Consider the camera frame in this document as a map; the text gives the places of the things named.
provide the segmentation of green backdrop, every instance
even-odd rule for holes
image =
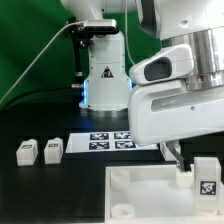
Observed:
[[[71,16],[60,0],[0,0],[0,98]],[[123,14],[105,17],[116,19],[124,33]],[[159,51],[160,42],[139,29],[136,12],[128,18],[130,52],[139,62]],[[87,50],[81,51],[81,59],[88,75]],[[130,67],[126,56],[127,74]],[[70,85],[74,69],[71,40],[60,35],[5,103],[29,90]]]

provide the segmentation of black label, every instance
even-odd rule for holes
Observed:
[[[117,141],[115,142],[116,149],[135,149],[135,143],[133,141]]]
[[[109,142],[90,142],[89,143],[89,150],[105,150],[109,148],[110,148]]]
[[[31,149],[32,148],[32,145],[23,145],[22,146],[22,149]]]
[[[109,69],[109,67],[107,66],[106,69],[104,70],[101,78],[113,78],[113,74],[111,72],[111,70]]]
[[[201,195],[216,195],[216,182],[215,181],[201,181],[200,194]]]
[[[109,139],[108,133],[90,134],[90,140],[108,140],[108,139]]]
[[[58,144],[56,144],[56,143],[54,143],[54,144],[49,144],[48,147],[51,147],[51,148],[53,148],[53,147],[58,147]]]
[[[114,133],[114,139],[131,139],[130,132]]]

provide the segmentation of cable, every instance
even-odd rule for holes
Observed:
[[[74,26],[76,24],[80,24],[82,22],[70,23],[61,28],[54,37],[49,41],[49,43],[44,47],[44,49],[37,55],[37,57],[32,61],[32,63],[27,67],[27,69],[23,72],[23,74],[17,79],[17,81],[12,85],[12,87],[5,93],[5,95],[0,100],[0,107],[2,106],[5,98],[17,87],[20,81],[24,78],[24,76],[29,72],[29,70],[33,67],[33,65],[37,62],[37,60],[43,55],[43,53],[48,49],[48,47],[54,42],[54,40],[68,27]]]
[[[32,95],[35,93],[50,92],[50,91],[57,91],[57,90],[64,90],[64,89],[72,89],[72,88],[71,88],[71,86],[54,87],[54,88],[47,88],[47,89],[42,88],[42,89],[31,90],[29,92],[22,93],[22,94],[16,96],[15,98],[11,99],[10,101],[8,101],[7,104],[2,107],[0,112],[6,110],[8,107],[10,107],[12,104],[14,104],[17,100],[20,100],[23,97],[26,97],[26,96],[29,96],[29,95]]]
[[[128,0],[125,0],[125,43],[128,52],[128,58],[130,59],[132,65],[135,65],[135,62],[132,60],[129,43],[128,43]]]
[[[64,95],[49,96],[49,97],[44,97],[44,98],[40,98],[40,99],[34,99],[34,100],[24,101],[22,103],[16,103],[16,104],[10,105],[9,107],[16,106],[18,104],[27,104],[27,103],[31,103],[31,102],[35,102],[35,101],[40,101],[40,100],[49,100],[49,99],[56,99],[56,98],[68,97],[68,96],[74,97],[75,95],[76,94],[64,94]]]

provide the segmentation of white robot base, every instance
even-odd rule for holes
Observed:
[[[132,82],[125,73],[124,36],[97,36],[89,46],[90,74],[84,82],[81,113],[95,117],[127,115]]]

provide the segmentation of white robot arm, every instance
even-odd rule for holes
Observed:
[[[83,22],[83,28],[100,31],[116,26],[103,20],[104,13],[125,12],[126,0],[61,0],[63,6]],[[128,0],[128,10],[136,9],[135,0]],[[125,73],[124,36],[96,35],[89,45],[90,74],[84,82],[81,113],[97,117],[127,115],[131,80]]]
[[[140,26],[162,50],[131,68],[133,140],[140,145],[224,130],[224,1],[137,0]]]
[[[63,6],[79,20],[102,20],[103,13],[125,11],[125,0],[61,0]],[[129,10],[135,10],[135,0],[128,0]]]

